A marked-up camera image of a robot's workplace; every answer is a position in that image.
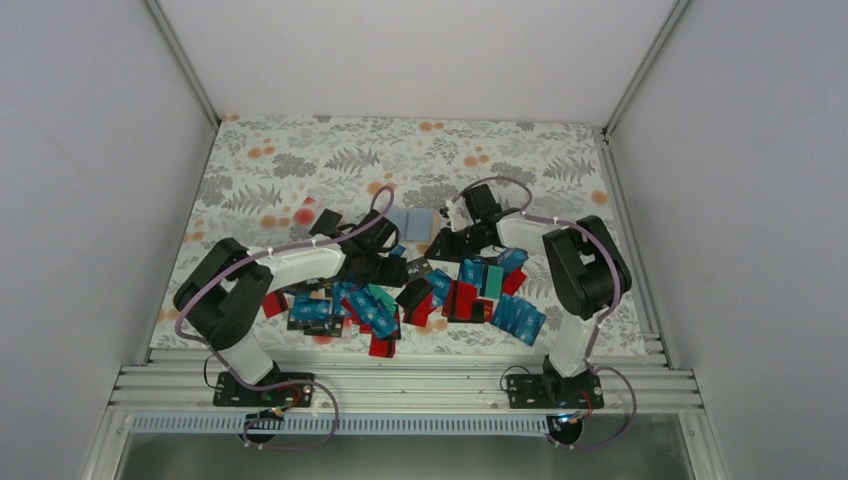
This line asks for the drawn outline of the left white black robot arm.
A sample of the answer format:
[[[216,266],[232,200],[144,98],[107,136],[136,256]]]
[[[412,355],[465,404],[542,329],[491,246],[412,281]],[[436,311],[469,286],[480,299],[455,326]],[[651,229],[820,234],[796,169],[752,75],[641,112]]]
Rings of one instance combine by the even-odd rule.
[[[252,328],[268,294],[288,288],[310,289],[323,281],[400,287],[408,279],[404,258],[392,254],[400,241],[397,225],[372,210],[357,224],[344,225],[325,210],[309,239],[269,249],[249,249],[233,238],[213,245],[178,288],[173,305],[239,379],[238,390],[255,405],[278,391],[276,364]]]

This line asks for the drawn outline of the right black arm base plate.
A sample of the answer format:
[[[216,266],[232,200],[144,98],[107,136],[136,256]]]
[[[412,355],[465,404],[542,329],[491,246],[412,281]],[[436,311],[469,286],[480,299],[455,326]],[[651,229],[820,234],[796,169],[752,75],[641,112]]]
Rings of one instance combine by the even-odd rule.
[[[605,406],[600,378],[588,371],[567,378],[555,374],[509,374],[505,389],[513,409],[586,410]]]

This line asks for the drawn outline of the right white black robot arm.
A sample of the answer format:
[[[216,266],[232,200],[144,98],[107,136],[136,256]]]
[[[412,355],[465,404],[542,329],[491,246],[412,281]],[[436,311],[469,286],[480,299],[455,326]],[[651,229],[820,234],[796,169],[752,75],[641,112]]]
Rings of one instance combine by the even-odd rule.
[[[580,393],[578,375],[591,369],[590,358],[603,321],[632,286],[629,269],[605,223],[597,216],[577,221],[545,218],[522,208],[504,208],[485,181],[472,184],[440,210],[448,220],[425,257],[461,262],[489,247],[543,255],[554,291],[573,316],[562,323],[544,368],[544,399],[565,407]]]

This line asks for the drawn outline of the beige leather card holder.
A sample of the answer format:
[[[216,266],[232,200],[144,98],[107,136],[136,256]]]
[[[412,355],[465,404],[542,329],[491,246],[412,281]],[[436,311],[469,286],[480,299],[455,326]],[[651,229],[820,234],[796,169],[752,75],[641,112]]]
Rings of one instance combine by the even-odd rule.
[[[386,218],[398,228],[400,243],[429,244],[439,230],[438,214],[431,209],[392,207]]]

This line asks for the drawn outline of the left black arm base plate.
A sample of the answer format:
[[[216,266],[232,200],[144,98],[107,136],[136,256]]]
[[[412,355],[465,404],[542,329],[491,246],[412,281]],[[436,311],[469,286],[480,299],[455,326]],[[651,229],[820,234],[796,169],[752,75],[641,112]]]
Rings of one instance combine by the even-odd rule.
[[[297,384],[267,390],[246,388],[231,373],[222,372],[214,384],[212,404],[215,407],[308,408],[312,404],[315,387]]]

